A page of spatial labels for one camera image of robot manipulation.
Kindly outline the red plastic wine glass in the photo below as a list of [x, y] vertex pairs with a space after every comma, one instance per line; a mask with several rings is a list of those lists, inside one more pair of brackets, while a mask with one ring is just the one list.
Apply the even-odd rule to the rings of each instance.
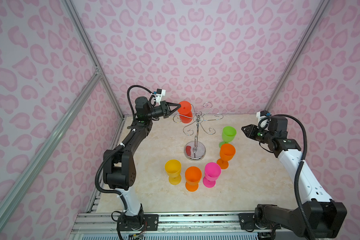
[[178, 109], [179, 118], [182, 123], [188, 124], [193, 121], [192, 105], [188, 101], [180, 102], [181, 107]]

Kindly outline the yellow plastic wine glass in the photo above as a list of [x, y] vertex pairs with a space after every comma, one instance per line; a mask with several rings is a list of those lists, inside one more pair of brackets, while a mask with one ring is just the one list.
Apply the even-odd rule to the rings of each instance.
[[181, 180], [182, 164], [178, 160], [169, 160], [165, 164], [165, 171], [168, 175], [169, 183], [172, 185], [178, 185]]

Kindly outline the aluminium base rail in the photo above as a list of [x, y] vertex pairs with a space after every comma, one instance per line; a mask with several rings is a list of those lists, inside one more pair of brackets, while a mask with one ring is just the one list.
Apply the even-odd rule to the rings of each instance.
[[172, 212], [159, 215], [156, 231], [121, 232], [117, 230], [119, 213], [79, 214], [70, 240], [296, 240], [282, 228], [252, 233], [241, 230], [238, 214], [244, 212]]

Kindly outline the aluminium frame post right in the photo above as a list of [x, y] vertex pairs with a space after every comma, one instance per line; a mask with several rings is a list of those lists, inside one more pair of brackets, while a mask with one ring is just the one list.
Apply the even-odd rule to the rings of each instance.
[[304, 50], [306, 49], [308, 43], [310, 42], [310, 39], [314, 35], [315, 31], [318, 29], [324, 15], [326, 14], [326, 11], [328, 10], [328, 7], [330, 5], [330, 0], [321, 0], [319, 1], [318, 7], [316, 8], [309, 24], [307, 25], [304, 33], [302, 34], [302, 37], [298, 41], [297, 47], [295, 51], [293, 52], [291, 58], [288, 60], [285, 70], [283, 71], [276, 88], [274, 89], [266, 107], [265, 111], [270, 112], [272, 109], [272, 106], [276, 102], [276, 99], [278, 95], [281, 93], [283, 86], [288, 81], [289, 75], [291, 74], [293, 68], [297, 64], [300, 56], [303, 54]]

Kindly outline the aluminium frame post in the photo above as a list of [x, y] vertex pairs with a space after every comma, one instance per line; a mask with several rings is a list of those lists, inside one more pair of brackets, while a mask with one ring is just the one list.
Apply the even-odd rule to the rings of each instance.
[[100, 77], [100, 80], [106, 90], [106, 93], [108, 94], [108, 96], [110, 98], [111, 104], [114, 106], [119, 118], [124, 119], [124, 114], [121, 111], [121, 107], [119, 106], [119, 103], [118, 103], [116, 96], [111, 88], [108, 78], [106, 77], [106, 74], [104, 73], [104, 70], [101, 66], [99, 58], [95, 53], [95, 49], [90, 41], [90, 38], [89, 38], [85, 28], [84, 28], [84, 24], [81, 21], [81, 18], [79, 16], [79, 13], [77, 12], [74, 2], [67, 1], [67, 0], [63, 0], [61, 2], [67, 11], [67, 14], [69, 15], [69, 18], [71, 19], [73, 26], [81, 39], [81, 42], [83, 43], [83, 46], [89, 56], [89, 59], [92, 62], [92, 65], [94, 66], [94, 68], [96, 70], [98, 77]]
[[297, 47], [295, 51], [293, 52], [291, 58], [288, 60], [285, 70], [283, 71], [276, 88], [274, 89], [266, 107], [265, 111], [270, 112], [272, 109], [272, 106], [276, 102], [276, 99], [278, 95], [281, 93], [283, 86], [288, 81], [289, 75], [291, 74], [293, 68], [297, 64], [300, 56], [303, 54], [304, 50], [306, 49], [308, 43], [310, 42], [310, 39], [314, 35], [315, 31], [318, 29], [324, 15], [326, 14], [326, 11], [328, 10], [328, 7], [330, 5], [330, 0], [321, 0], [319, 1], [318, 7], [316, 8], [309, 24], [307, 25], [304, 33], [302, 34], [302, 37], [298, 41]]

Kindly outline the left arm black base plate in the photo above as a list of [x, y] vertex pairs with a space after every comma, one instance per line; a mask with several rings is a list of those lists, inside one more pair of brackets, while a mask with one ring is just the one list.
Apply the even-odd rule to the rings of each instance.
[[138, 215], [138, 216], [122, 216], [117, 220], [117, 230], [121, 232], [142, 232], [156, 231], [159, 224], [159, 215]]

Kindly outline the aluminium frame post left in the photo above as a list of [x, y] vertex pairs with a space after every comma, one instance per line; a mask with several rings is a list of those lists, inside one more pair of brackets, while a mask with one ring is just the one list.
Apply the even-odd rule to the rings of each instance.
[[85, 28], [84, 28], [84, 24], [81, 21], [81, 18], [79, 16], [79, 13], [77, 12], [74, 2], [67, 1], [67, 0], [63, 0], [61, 2], [67, 11], [67, 14], [69, 15], [69, 18], [71, 19], [73, 26], [81, 39], [81, 42], [83, 43], [83, 46], [89, 56], [89, 59], [92, 62], [92, 65], [94, 66], [94, 68], [96, 70], [98, 77], [100, 77], [100, 80], [106, 90], [106, 93], [108, 94], [108, 96], [110, 98], [111, 104], [114, 106], [119, 118], [124, 119], [124, 114], [121, 111], [121, 107], [119, 106], [119, 103], [118, 103], [116, 96], [111, 88], [108, 78], [106, 77], [106, 74], [104, 73], [104, 70], [101, 66], [99, 58], [95, 53], [95, 49], [90, 41], [90, 38], [89, 38]]

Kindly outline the orange back wine glass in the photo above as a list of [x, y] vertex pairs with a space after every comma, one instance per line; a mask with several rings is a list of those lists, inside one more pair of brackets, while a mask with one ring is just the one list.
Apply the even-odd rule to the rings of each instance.
[[185, 172], [186, 189], [189, 192], [195, 192], [199, 188], [202, 178], [202, 171], [198, 167], [189, 167]]

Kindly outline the green plastic wine glass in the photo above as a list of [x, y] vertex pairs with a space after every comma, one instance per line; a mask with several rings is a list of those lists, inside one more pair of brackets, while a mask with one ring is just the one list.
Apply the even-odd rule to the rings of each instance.
[[219, 143], [219, 147], [224, 144], [229, 144], [232, 142], [237, 134], [237, 130], [234, 127], [226, 126], [223, 128], [222, 139], [223, 141]]

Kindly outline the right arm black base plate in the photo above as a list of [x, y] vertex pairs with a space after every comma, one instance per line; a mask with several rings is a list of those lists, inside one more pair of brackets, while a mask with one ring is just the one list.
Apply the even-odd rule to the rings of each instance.
[[256, 219], [255, 213], [240, 213], [238, 214], [239, 224], [241, 230], [252, 233], [255, 231], [265, 230], [271, 231], [273, 229], [280, 230], [281, 226], [276, 224], [262, 224], [259, 220]]

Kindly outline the orange wine glass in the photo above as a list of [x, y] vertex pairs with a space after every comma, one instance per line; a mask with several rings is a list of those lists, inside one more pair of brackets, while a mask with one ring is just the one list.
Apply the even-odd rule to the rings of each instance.
[[217, 164], [222, 170], [229, 167], [229, 161], [236, 154], [236, 149], [231, 144], [223, 144], [220, 148], [220, 158], [217, 160]]
[[189, 192], [195, 192], [199, 188], [202, 178], [202, 171], [198, 167], [189, 167], [185, 172], [186, 189]]

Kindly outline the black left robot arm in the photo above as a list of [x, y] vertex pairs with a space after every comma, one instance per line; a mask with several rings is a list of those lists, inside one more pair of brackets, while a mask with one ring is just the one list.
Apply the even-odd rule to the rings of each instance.
[[133, 190], [137, 176], [134, 154], [149, 135], [153, 121], [160, 117], [168, 118], [181, 104], [162, 101], [154, 106], [146, 97], [138, 97], [135, 105], [136, 115], [130, 132], [117, 147], [105, 151], [95, 183], [99, 192], [120, 196], [124, 205], [121, 222], [141, 226], [144, 224], [144, 210]]

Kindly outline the aluminium diagonal frame bar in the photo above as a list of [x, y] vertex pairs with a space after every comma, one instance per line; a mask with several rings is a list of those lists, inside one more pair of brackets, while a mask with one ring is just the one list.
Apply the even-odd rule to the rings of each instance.
[[0, 233], [101, 79], [101, 73], [92, 76], [0, 203]]

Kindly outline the orange front wine glass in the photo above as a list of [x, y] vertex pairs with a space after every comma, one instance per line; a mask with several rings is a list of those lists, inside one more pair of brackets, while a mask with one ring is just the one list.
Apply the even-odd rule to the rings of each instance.
[[220, 148], [220, 158], [217, 160], [217, 164], [222, 170], [229, 167], [229, 161], [236, 154], [236, 149], [231, 144], [223, 144]]

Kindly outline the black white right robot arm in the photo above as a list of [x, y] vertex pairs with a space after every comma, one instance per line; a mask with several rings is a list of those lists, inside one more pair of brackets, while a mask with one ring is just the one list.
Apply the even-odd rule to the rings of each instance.
[[306, 163], [308, 153], [307, 131], [297, 118], [267, 111], [257, 113], [258, 123], [242, 127], [247, 138], [267, 146], [287, 170], [297, 202], [295, 210], [276, 205], [259, 204], [254, 212], [254, 225], [292, 231], [307, 240], [334, 239], [343, 225], [347, 209], [336, 202], [322, 187]]

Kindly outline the pink plastic wine glass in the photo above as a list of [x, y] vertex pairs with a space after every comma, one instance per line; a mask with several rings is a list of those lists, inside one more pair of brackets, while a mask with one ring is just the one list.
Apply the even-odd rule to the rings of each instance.
[[208, 163], [204, 169], [203, 184], [207, 188], [213, 188], [216, 185], [216, 180], [222, 173], [221, 167], [217, 163]]

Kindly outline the chrome wine glass rack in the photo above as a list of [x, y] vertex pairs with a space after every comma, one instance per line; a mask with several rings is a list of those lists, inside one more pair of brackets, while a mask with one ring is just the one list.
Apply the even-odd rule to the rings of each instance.
[[224, 115], [221, 113], [209, 115], [210, 110], [213, 108], [213, 104], [211, 102], [203, 103], [203, 108], [204, 111], [196, 111], [195, 107], [192, 105], [193, 121], [188, 124], [184, 124], [181, 122], [179, 118], [179, 113], [177, 113], [173, 117], [173, 122], [177, 124], [184, 124], [183, 133], [186, 136], [192, 136], [194, 138], [184, 147], [184, 154], [186, 158], [194, 162], [200, 161], [206, 155], [206, 147], [199, 140], [199, 132], [203, 131], [207, 135], [214, 135], [216, 133], [216, 130], [214, 128], [208, 128], [206, 130], [203, 127], [203, 123], [219, 121], [224, 118]]

